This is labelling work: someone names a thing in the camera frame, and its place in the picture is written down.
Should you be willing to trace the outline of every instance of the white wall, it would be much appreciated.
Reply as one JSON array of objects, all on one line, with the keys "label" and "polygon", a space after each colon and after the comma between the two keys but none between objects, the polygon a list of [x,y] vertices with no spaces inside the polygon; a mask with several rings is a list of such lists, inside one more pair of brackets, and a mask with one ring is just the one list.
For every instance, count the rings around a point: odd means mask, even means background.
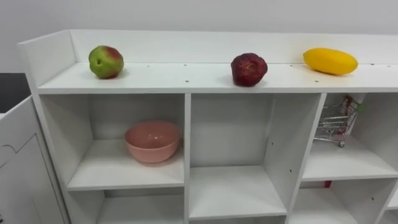
[{"label": "white wall", "polygon": [[396,0],[0,0],[0,73],[16,43],[62,29],[398,34]]}]

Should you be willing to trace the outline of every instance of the pink bowl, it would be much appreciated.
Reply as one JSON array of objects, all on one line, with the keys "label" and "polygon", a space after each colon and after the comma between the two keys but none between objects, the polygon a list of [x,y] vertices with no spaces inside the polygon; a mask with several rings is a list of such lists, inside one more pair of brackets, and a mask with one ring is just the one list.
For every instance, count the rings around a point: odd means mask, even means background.
[{"label": "pink bowl", "polygon": [[124,137],[134,158],[140,162],[156,163],[175,153],[180,133],[170,122],[147,121],[130,128]]}]

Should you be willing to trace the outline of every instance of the yellow fruit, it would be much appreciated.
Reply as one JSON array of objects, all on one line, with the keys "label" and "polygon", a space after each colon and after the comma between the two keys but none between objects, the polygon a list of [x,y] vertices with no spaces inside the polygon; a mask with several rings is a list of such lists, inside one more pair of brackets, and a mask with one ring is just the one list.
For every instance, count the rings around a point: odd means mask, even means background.
[{"label": "yellow fruit", "polygon": [[332,75],[345,75],[358,67],[352,55],[339,50],[314,48],[306,51],[303,57],[310,68]]}]

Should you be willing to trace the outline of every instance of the miniature shopping cart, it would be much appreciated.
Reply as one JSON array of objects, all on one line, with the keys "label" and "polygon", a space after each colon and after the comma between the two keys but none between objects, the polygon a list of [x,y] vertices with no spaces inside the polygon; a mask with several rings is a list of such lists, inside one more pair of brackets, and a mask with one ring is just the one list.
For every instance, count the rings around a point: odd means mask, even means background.
[{"label": "miniature shopping cart", "polygon": [[363,104],[350,96],[346,96],[338,105],[323,107],[314,140],[338,142],[339,147],[344,147],[345,134],[363,109]]}]

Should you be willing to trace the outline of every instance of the pomegranate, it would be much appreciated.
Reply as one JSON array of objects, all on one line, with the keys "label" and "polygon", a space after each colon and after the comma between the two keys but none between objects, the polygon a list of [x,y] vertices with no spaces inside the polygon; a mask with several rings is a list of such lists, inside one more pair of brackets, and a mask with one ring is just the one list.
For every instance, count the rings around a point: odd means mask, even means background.
[{"label": "pomegranate", "polygon": [[239,86],[256,85],[268,71],[266,61],[254,53],[237,56],[231,68],[234,83]]}]

